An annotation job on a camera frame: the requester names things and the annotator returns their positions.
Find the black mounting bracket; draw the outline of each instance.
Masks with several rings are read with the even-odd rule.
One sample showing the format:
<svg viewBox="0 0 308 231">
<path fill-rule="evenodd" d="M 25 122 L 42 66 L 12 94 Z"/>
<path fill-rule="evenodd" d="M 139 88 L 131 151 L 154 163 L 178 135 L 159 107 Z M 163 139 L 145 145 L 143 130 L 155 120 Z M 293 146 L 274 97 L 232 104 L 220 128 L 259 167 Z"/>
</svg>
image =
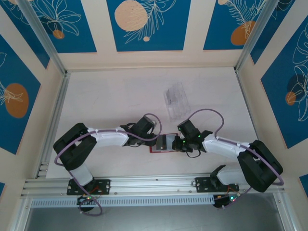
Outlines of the black mounting bracket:
<svg viewBox="0 0 308 231">
<path fill-rule="evenodd" d="M 96 180 L 93 179 L 90 183 L 84 187 L 91 195 L 109 195 L 110 191 L 110 180 Z M 67 186 L 67 195 L 83 195 L 84 191 L 71 179 Z"/>
<path fill-rule="evenodd" d="M 196 181 L 196 189 L 197 193 L 218 193 L 218 192 L 227 192 L 228 188 L 231 187 L 235 191 L 239 191 L 240 188 L 238 185 L 230 184 L 230 185 L 220 185 L 218 188 L 216 188 L 212 182 L 210 177 L 197 177 L 195 178 Z"/>
</svg>

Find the robotic arm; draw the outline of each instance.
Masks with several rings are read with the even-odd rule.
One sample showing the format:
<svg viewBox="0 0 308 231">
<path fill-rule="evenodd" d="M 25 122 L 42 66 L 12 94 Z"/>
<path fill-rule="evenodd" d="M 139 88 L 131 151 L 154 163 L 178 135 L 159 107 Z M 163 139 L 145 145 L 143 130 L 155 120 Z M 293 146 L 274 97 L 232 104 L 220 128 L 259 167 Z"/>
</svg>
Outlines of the robotic arm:
<svg viewBox="0 0 308 231">
<path fill-rule="evenodd" d="M 230 174 L 229 172 L 224 174 L 223 167 L 220 167 L 217 173 L 212 176 L 218 177 L 220 184 L 237 183 L 244 175 L 244 180 L 253 189 L 263 193 L 277 178 L 282 183 L 280 174 L 282 174 L 283 168 L 263 142 L 258 140 L 252 143 L 232 141 L 218 137 L 207 130 L 200 133 L 189 119 L 180 123 L 178 130 L 181 132 L 181 137 L 175 137 L 172 143 L 174 150 L 186 152 L 190 158 L 198 157 L 201 152 L 210 152 L 238 160 L 241 170 L 239 169 L 235 179 L 227 176 Z M 192 153 L 193 150 L 197 150 L 199 155 L 189 156 L 188 152 Z"/>
<path fill-rule="evenodd" d="M 154 146 L 157 137 L 153 134 L 156 123 L 147 116 L 142 117 L 137 123 L 129 123 L 121 125 L 114 129 L 105 129 L 104 132 L 94 128 L 87 128 L 83 123 L 73 126 L 66 134 L 64 134 L 53 146 L 59 156 L 63 166 L 71 175 L 79 182 L 81 186 L 87 186 L 87 190 L 92 190 L 94 177 L 84 164 L 88 155 L 94 148 L 106 146 L 133 146 L 146 145 Z"/>
</svg>

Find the purple cable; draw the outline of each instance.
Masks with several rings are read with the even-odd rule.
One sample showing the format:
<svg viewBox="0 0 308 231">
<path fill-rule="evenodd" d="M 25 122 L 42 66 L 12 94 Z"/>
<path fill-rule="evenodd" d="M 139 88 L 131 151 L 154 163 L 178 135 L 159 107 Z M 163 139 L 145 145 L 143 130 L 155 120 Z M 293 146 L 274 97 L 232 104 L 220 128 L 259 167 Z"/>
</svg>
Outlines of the purple cable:
<svg viewBox="0 0 308 231">
<path fill-rule="evenodd" d="M 69 147 L 71 147 L 73 144 L 75 144 L 77 141 L 79 141 L 79 140 L 81 140 L 81 139 L 83 139 L 83 138 L 85 138 L 85 137 L 87 137 L 87 136 L 89 136 L 89 135 L 91 135 L 91 134 L 93 134 L 93 133 L 118 132 L 118 133 L 128 134 L 128 135 L 133 136 L 133 137 L 136 137 L 136 138 L 138 138 L 139 140 L 142 140 L 142 141 L 153 141 L 153 140 L 157 139 L 157 138 L 160 136 L 160 133 L 162 132 L 162 123 L 161 123 L 160 119 L 159 119 L 156 115 L 154 115 L 154 114 L 152 114 L 152 113 L 144 114 L 144 116 L 148 116 L 148 115 L 149 115 L 149 116 L 154 116 L 154 117 L 157 119 L 157 121 L 158 121 L 158 123 L 159 123 L 159 126 L 160 126 L 159 132 L 158 132 L 158 134 L 157 134 L 154 138 L 145 139 L 145 138 L 142 138 L 142 137 L 140 137 L 140 136 L 137 136 L 137 135 L 135 135 L 135 134 L 133 134 L 133 133 L 130 133 L 130 132 L 127 132 L 127 131 L 116 130 L 116 129 L 101 129 L 101 130 L 98 130 L 98 131 L 91 131 L 91 132 L 88 132 L 88 133 L 86 133 L 86 134 L 84 134 L 84 135 L 82 135 L 82 136 L 79 136 L 78 138 L 76 138 L 75 140 L 73 140 L 72 142 L 70 142 L 66 147 L 64 147 L 64 148 L 57 154 L 56 158 L 54 159 L 54 163 L 55 163 L 56 165 L 63 166 L 63 164 L 58 163 L 58 159 L 60 158 L 60 156 L 61 156 Z M 85 194 L 88 195 L 89 197 L 92 197 L 92 200 L 93 200 L 93 201 L 98 205 L 98 207 L 100 208 L 100 213 L 98 213 L 98 214 L 85 213 L 85 212 L 81 211 L 81 205 L 84 204 L 84 201 L 87 201 L 87 200 L 84 200 L 84 201 L 82 201 L 82 202 L 80 203 L 80 205 L 79 205 L 79 210 L 80 210 L 80 212 L 81 212 L 82 214 L 84 214 L 84 215 L 87 215 L 87 216 L 92 216 L 92 217 L 100 216 L 100 215 L 103 213 L 103 208 L 102 208 L 102 206 L 100 205 L 100 203 L 99 203 L 99 202 L 98 202 L 87 190 L 85 190 L 84 187 L 82 187 L 82 186 L 79 184 L 78 180 L 75 179 L 75 177 L 73 176 L 73 174 L 72 174 L 70 171 L 68 171 L 68 173 L 72 176 L 73 180 L 74 180 L 74 181 L 76 182 L 76 184 L 82 189 L 82 191 L 84 191 Z"/>
<path fill-rule="evenodd" d="M 192 113 L 187 119 L 190 119 L 194 114 L 198 113 L 198 112 L 201 112 L 201 111 L 211 111 L 211 112 L 215 112 L 216 114 L 218 114 L 221 118 L 221 125 L 220 127 L 214 132 L 214 135 L 215 137 L 217 136 L 217 133 L 222 129 L 222 127 L 224 126 L 225 124 L 225 119 L 224 117 L 222 116 L 221 113 L 219 113 L 218 111 L 214 110 L 214 109 L 210 109 L 210 108 L 204 108 L 204 109 L 199 109 L 197 111 L 195 111 L 194 113 Z"/>
</svg>

